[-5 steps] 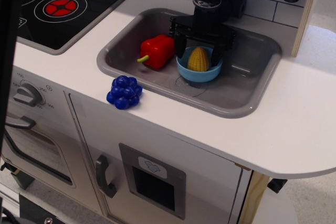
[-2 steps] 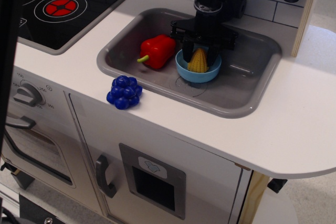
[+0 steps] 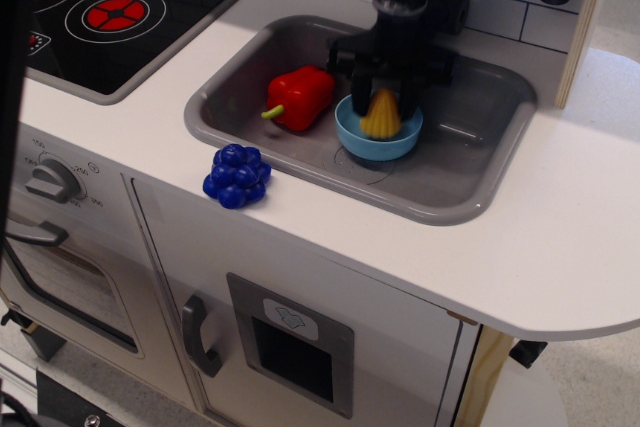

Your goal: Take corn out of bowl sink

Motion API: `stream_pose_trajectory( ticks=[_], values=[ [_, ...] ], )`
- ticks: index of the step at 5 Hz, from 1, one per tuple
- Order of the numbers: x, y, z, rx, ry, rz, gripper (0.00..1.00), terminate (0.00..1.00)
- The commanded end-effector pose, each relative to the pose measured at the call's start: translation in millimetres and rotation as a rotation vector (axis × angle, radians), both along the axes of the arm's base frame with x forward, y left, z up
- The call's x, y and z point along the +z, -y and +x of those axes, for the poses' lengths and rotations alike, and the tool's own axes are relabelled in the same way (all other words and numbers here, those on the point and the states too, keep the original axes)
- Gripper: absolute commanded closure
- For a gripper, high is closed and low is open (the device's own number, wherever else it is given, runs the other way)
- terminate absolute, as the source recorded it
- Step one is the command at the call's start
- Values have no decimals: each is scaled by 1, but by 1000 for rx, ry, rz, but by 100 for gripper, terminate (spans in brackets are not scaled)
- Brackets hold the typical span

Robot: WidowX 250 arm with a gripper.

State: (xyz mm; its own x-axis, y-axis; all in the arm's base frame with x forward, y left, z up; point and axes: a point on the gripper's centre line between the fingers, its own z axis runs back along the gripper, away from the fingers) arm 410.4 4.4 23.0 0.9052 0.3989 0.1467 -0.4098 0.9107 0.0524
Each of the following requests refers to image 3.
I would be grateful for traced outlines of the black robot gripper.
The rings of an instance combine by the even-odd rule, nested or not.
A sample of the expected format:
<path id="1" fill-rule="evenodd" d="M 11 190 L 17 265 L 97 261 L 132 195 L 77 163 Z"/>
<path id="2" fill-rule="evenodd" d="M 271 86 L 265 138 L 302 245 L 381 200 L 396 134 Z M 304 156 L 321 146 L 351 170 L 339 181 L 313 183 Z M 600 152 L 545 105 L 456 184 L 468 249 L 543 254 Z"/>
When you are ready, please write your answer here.
<path id="1" fill-rule="evenodd" d="M 449 85 L 458 55 L 434 44 L 439 33 L 458 33 L 458 0 L 427 0 L 415 9 L 393 0 L 372 0 L 374 26 L 329 43 L 331 73 L 351 79 L 354 112 L 369 110 L 373 78 L 398 80 L 399 114 L 409 120 L 429 85 Z"/>

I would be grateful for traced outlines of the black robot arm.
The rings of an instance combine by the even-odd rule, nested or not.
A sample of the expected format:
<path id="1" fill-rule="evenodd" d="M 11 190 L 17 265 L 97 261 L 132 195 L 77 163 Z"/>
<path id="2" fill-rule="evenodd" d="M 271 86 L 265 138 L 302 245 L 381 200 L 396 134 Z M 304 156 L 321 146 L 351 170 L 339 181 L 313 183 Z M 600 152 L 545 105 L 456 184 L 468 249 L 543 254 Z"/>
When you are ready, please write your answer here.
<path id="1" fill-rule="evenodd" d="M 372 5 L 373 27 L 333 40 L 327 69 L 350 80 L 357 115 L 367 114 L 373 87 L 382 82 L 398 92 L 400 119 L 407 120 L 428 87 L 451 83 L 458 55 L 433 39 L 461 33 L 470 0 L 372 0 Z"/>

